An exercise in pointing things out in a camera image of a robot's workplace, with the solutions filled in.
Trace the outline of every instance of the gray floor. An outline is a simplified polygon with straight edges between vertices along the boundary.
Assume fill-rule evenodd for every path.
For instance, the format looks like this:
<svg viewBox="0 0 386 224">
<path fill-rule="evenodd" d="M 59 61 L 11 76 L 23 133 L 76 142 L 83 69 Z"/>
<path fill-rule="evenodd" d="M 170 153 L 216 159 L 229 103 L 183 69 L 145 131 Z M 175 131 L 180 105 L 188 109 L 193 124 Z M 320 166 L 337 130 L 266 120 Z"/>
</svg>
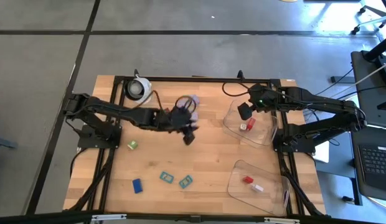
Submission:
<svg viewBox="0 0 386 224">
<path fill-rule="evenodd" d="M 0 29 L 82 29 L 93 0 L 0 1 Z M 208 1 L 102 0 L 94 30 L 307 30 L 349 31 L 359 3 L 278 0 Z M 335 15 L 341 15 L 337 21 Z M 19 148 L 0 147 L 0 216 L 19 215 L 30 191 L 60 100 L 81 43 L 80 35 L 0 35 L 0 137 Z M 376 37 L 301 37 L 227 35 L 91 36 L 75 85 L 91 93 L 97 75 L 292 78 L 315 93 L 328 78 L 350 68 L 350 52 L 371 49 Z M 339 85 L 325 93 L 342 89 Z M 76 135 L 64 126 L 37 211 L 62 209 Z M 319 174 L 328 214 L 336 218 L 386 223 L 386 211 L 370 202 L 342 203 L 351 183 Z"/>
</svg>

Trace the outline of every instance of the clear plastic bin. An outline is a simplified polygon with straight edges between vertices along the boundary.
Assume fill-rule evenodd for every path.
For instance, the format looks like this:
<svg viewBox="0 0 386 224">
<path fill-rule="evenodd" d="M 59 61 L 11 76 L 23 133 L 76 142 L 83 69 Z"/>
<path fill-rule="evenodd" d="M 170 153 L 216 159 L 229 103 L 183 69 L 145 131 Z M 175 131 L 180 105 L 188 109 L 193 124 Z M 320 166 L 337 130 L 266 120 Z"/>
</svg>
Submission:
<svg viewBox="0 0 386 224">
<path fill-rule="evenodd" d="M 242 101 L 235 100 L 230 105 L 229 111 L 224 118 L 224 132 L 255 148 L 269 146 L 277 131 L 277 118 L 270 113 L 253 111 L 252 118 L 255 119 L 255 123 L 252 129 L 242 131 L 240 125 L 248 123 L 248 120 L 241 119 L 237 110 L 237 107 L 242 103 Z"/>
<path fill-rule="evenodd" d="M 262 187 L 263 191 L 254 191 L 251 184 L 243 181 L 246 176 L 253 178 L 253 184 Z M 269 173 L 239 160 L 230 174 L 227 192 L 231 197 L 263 211 L 284 216 L 290 196 L 290 183 L 282 175 Z"/>
</svg>

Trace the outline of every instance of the green cube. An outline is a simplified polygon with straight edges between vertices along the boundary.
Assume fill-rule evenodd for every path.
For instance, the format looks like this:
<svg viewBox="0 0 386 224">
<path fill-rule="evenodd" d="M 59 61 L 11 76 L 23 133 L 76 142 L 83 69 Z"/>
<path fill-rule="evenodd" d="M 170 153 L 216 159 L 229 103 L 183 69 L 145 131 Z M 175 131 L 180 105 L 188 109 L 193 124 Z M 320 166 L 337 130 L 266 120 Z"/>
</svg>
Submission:
<svg viewBox="0 0 386 224">
<path fill-rule="evenodd" d="M 136 149 L 137 146 L 138 143 L 136 141 L 131 141 L 130 143 L 128 143 L 128 147 L 132 150 Z"/>
</svg>

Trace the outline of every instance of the wooden table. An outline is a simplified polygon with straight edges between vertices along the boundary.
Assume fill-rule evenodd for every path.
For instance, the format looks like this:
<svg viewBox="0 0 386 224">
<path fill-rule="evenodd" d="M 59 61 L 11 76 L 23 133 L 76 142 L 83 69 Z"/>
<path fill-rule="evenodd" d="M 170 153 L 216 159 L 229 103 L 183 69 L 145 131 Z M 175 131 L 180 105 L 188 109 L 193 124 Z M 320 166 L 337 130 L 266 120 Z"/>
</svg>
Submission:
<svg viewBox="0 0 386 224">
<path fill-rule="evenodd" d="M 93 96 L 108 101 L 114 76 L 97 77 Z M 199 129 L 195 140 L 185 146 L 182 134 L 144 131 L 122 121 L 121 144 L 116 150 L 110 186 L 106 200 L 106 212 L 163 213 L 202 215 L 269 215 L 258 208 L 245 204 L 228 195 L 227 184 L 234 163 L 242 159 L 274 174 L 280 174 L 277 155 L 273 146 L 259 149 L 225 134 L 222 120 L 229 106 L 236 98 L 222 92 L 222 83 L 204 82 L 152 82 L 157 90 L 163 108 L 172 108 L 182 95 L 196 94 L 200 99 L 198 107 Z M 283 86 L 295 86 L 294 80 L 281 80 Z M 240 85 L 230 84 L 229 93 L 246 91 Z M 247 101 L 248 95 L 238 97 Z M 133 102 L 125 101 L 132 107 Z M 156 99 L 145 106 L 158 107 Z M 302 111 L 287 114 L 289 123 L 303 124 Z M 127 143 L 135 140 L 139 146 L 131 151 Z M 88 149 L 75 161 L 73 174 L 68 186 L 64 208 L 70 208 L 91 184 L 98 149 Z M 295 161 L 299 183 L 308 198 L 321 212 L 325 212 L 321 189 L 313 160 L 306 154 L 296 153 Z M 166 171 L 175 177 L 173 184 L 159 178 Z M 193 183 L 182 190 L 178 182 L 187 174 Z M 135 194 L 132 180 L 142 180 L 143 192 Z M 94 208 L 98 208 L 101 186 L 96 192 Z M 296 212 L 294 194 L 291 194 L 293 211 Z"/>
</svg>

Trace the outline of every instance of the red block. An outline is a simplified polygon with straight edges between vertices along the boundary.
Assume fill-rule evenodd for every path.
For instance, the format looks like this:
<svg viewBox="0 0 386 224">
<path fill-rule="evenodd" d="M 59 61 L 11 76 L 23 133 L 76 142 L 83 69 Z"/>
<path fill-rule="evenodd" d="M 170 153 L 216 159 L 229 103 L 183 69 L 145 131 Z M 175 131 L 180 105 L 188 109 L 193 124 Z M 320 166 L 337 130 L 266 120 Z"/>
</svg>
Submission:
<svg viewBox="0 0 386 224">
<path fill-rule="evenodd" d="M 249 177 L 249 176 L 246 176 L 246 177 L 243 178 L 243 181 L 246 182 L 246 183 L 248 183 L 248 184 L 251 184 L 251 183 L 254 181 L 254 179 L 252 179 L 252 178 Z"/>
<path fill-rule="evenodd" d="M 254 126 L 254 123 L 255 123 L 255 119 L 254 118 L 250 118 L 248 120 L 248 123 L 247 123 L 247 130 L 251 130 Z"/>
</svg>

